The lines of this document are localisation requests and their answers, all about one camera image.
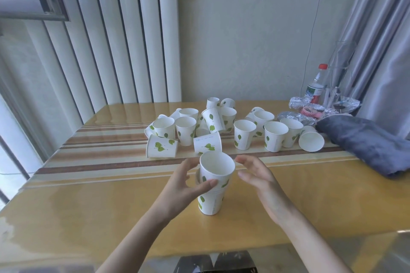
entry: white cable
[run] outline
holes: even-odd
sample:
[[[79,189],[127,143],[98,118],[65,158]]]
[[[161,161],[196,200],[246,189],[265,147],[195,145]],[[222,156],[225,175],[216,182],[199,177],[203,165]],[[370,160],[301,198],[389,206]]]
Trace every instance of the white cable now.
[[[317,7],[316,7],[315,19],[313,20],[312,31],[310,32],[309,51],[308,51],[307,56],[306,56],[305,72],[304,72],[304,74],[303,74],[303,81],[302,81],[302,85],[301,85],[301,87],[300,87],[300,97],[303,97],[303,95],[302,95],[302,89],[303,89],[303,84],[305,83],[306,66],[307,66],[307,64],[308,64],[308,59],[309,59],[309,54],[310,54],[310,48],[312,47],[312,35],[313,35],[313,29],[315,28],[315,22],[316,22],[317,12],[318,12],[318,10],[319,10],[319,3],[320,3],[320,0],[317,0]]]

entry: wooden table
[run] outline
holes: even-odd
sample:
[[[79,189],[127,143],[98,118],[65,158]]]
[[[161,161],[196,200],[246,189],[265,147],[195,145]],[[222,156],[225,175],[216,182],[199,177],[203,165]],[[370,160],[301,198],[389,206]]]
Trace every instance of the wooden table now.
[[[275,115],[284,101],[237,102],[237,118],[254,106]],[[107,105],[44,164],[0,212],[0,268],[55,263],[100,264],[151,206],[193,147],[176,159],[145,157],[144,128],[177,108],[197,103]],[[223,151],[241,153],[224,135]],[[388,180],[340,147],[318,153],[295,144],[272,153],[254,139],[251,153],[274,172],[292,201],[325,237],[366,236],[410,229],[410,178]],[[188,180],[193,184],[193,177]],[[205,216],[192,203],[165,228],[149,257],[202,254],[287,243],[255,191],[236,174],[223,207]]]

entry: gray cloth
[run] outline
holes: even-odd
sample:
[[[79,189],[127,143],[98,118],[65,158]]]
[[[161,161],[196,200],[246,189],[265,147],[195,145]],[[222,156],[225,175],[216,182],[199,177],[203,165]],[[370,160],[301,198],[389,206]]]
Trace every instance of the gray cloth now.
[[[355,0],[340,38],[357,43],[342,95],[362,100],[358,117],[401,138],[410,132],[409,5],[410,0]],[[333,84],[341,72],[333,70]]]
[[[317,127],[385,177],[410,169],[410,141],[388,133],[373,121],[333,115],[317,122]]]

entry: right hand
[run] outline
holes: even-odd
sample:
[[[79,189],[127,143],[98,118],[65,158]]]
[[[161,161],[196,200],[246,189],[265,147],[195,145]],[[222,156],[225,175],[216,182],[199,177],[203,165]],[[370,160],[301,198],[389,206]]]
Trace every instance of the right hand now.
[[[240,170],[239,178],[256,187],[258,197],[271,219],[281,225],[294,208],[269,168],[257,157],[238,155],[235,161],[249,171]]]

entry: pink fan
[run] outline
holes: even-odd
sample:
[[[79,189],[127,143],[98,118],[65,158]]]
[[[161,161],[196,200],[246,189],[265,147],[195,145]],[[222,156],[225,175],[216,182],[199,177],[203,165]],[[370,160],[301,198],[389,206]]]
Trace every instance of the pink fan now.
[[[321,112],[319,112],[319,111],[317,111],[313,108],[307,107],[307,106],[303,107],[300,113],[305,115],[305,116],[310,116],[311,118],[316,118],[316,119],[319,119],[323,114],[323,113],[321,113]]]

